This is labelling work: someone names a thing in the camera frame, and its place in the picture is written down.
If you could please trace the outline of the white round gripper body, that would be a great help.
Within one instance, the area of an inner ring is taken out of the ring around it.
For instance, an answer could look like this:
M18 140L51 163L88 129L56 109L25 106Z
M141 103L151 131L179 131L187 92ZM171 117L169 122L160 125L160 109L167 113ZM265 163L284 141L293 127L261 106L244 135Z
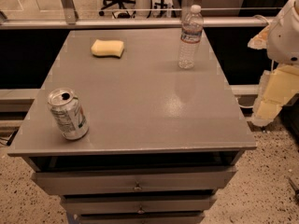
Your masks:
M277 63L299 64L299 0L289 0L270 23L267 55Z

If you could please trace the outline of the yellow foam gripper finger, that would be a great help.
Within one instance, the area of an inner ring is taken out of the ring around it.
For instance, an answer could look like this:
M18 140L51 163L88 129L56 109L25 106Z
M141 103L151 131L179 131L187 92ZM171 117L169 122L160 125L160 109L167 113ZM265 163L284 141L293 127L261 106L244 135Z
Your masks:
M266 49L267 48L267 37L270 26L264 27L260 33L254 36L248 43L248 47L251 49Z
M267 126L298 92L298 65L283 63L273 71L264 71L259 83L258 97L253 105L251 122L258 127Z

